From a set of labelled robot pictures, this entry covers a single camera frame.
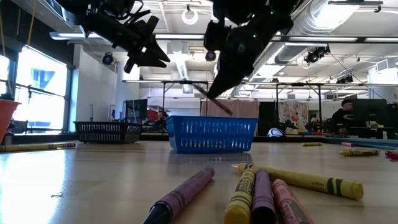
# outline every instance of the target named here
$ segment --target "table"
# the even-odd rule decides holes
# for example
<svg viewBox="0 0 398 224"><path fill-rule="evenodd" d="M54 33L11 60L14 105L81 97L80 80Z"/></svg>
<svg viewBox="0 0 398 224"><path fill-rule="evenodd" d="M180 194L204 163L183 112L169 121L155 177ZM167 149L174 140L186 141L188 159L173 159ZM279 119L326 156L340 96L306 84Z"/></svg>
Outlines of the table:
<svg viewBox="0 0 398 224"><path fill-rule="evenodd" d="M142 223L156 200L205 166L215 168L214 181L173 223L223 223L240 177L230 166L239 162L363 183L362 201L291 187L315 223L397 223L398 162L384 154L340 157L343 149L253 143L250 153L189 155L168 142L140 141L0 154L0 223Z"/></svg>

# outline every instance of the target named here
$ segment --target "black robotic arm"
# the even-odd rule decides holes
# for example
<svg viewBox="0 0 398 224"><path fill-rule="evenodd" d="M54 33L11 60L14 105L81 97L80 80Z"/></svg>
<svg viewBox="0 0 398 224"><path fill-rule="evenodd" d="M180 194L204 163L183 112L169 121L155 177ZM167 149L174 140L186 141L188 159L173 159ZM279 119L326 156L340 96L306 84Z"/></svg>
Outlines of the black robotic arm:
<svg viewBox="0 0 398 224"><path fill-rule="evenodd" d="M124 71L138 66L166 67L170 62L156 42L154 29L159 21L151 16L148 22L137 21L150 11L131 13L136 0L46 0L71 25L79 25L86 38L92 33L112 43L112 47L127 50L129 60Z"/></svg>
<svg viewBox="0 0 398 224"><path fill-rule="evenodd" d="M210 99L237 86L252 73L253 63L271 38L287 34L293 26L292 11L303 0L212 0L213 14L219 22L210 21L204 45L209 51L220 51L218 74L208 92ZM225 26L225 17L238 25Z"/></svg>

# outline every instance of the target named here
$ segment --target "crayon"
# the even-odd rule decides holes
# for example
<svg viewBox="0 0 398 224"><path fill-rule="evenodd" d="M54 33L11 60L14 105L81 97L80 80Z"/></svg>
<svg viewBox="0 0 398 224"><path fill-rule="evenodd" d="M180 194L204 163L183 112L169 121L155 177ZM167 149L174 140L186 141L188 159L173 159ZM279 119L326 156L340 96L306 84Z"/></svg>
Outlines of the crayon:
<svg viewBox="0 0 398 224"><path fill-rule="evenodd" d="M398 150L394 150L394 151L386 151L386 152L385 152L385 155L386 155L386 156L389 156L389 154L390 154L390 153L397 154L397 153L398 153Z"/></svg>
<svg viewBox="0 0 398 224"><path fill-rule="evenodd" d="M342 156L378 156L378 150L375 149L356 149L356 150L344 150L339 154Z"/></svg>
<svg viewBox="0 0 398 224"><path fill-rule="evenodd" d="M206 167L162 197L151 208L143 224L170 223L214 176L214 168Z"/></svg>
<svg viewBox="0 0 398 224"><path fill-rule="evenodd" d="M396 159L398 159L398 154L397 154L397 153L390 153L390 154L388 155L388 158L393 159L393 160L396 160Z"/></svg>
<svg viewBox="0 0 398 224"><path fill-rule="evenodd" d="M353 143L348 143L348 142L342 142L341 145L342 146L348 146L348 147L353 147L354 146Z"/></svg>
<svg viewBox="0 0 398 224"><path fill-rule="evenodd" d="M76 147L75 143L59 143L59 144L31 144L20 146L0 146L0 152L17 152L29 150L51 150L58 148Z"/></svg>
<svg viewBox="0 0 398 224"><path fill-rule="evenodd" d="M303 187L310 190L316 190L340 197L352 199L362 199L363 186L361 183L350 180L336 179L332 177L322 177L314 174L303 174L299 172L274 169L267 166L257 166L251 164L233 165L233 168L242 173L245 169L250 168L257 172L258 169L266 169L272 180L282 179L284 182L297 187Z"/></svg>
<svg viewBox="0 0 398 224"><path fill-rule="evenodd" d="M307 210L297 200L283 180L276 179L273 181L272 192L285 224L314 223Z"/></svg>
<svg viewBox="0 0 398 224"><path fill-rule="evenodd" d="M322 142L306 142L306 143L303 143L303 147L309 147L309 146L322 146Z"/></svg>
<svg viewBox="0 0 398 224"><path fill-rule="evenodd" d="M246 169L236 186L234 196L229 201L224 215L224 224L249 224L252 196L254 191L254 171Z"/></svg>
<svg viewBox="0 0 398 224"><path fill-rule="evenodd" d="M259 169L256 174L251 220L252 224L274 224L276 220L271 182L265 169Z"/></svg>

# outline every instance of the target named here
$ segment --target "crayon tip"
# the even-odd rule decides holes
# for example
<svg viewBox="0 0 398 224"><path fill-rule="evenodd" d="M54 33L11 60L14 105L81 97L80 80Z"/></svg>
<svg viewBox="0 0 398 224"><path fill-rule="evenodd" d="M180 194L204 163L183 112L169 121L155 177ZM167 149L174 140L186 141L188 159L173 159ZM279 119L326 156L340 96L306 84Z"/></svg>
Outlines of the crayon tip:
<svg viewBox="0 0 398 224"><path fill-rule="evenodd" d="M172 216L166 205L155 204L142 224L167 224L171 219Z"/></svg>

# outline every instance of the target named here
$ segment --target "pink crayon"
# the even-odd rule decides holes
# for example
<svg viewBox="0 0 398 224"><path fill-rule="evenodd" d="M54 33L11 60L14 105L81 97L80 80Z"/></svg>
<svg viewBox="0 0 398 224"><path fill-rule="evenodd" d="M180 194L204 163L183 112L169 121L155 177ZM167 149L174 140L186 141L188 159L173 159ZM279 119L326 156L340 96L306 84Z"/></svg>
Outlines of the pink crayon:
<svg viewBox="0 0 398 224"><path fill-rule="evenodd" d="M162 197L150 208L144 224L167 224L171 222L184 206L210 182L214 173L214 168L206 167Z"/></svg>
<svg viewBox="0 0 398 224"><path fill-rule="evenodd" d="M354 146L353 143L348 143L348 142L342 142L341 145L342 146L348 146L348 147L353 147Z"/></svg>
<svg viewBox="0 0 398 224"><path fill-rule="evenodd" d="M314 224L307 210L283 180L273 181L272 193L274 193L275 203L282 213L285 224Z"/></svg>
<svg viewBox="0 0 398 224"><path fill-rule="evenodd" d="M259 169L256 174L251 214L253 224L273 224L276 220L271 182L265 169Z"/></svg>

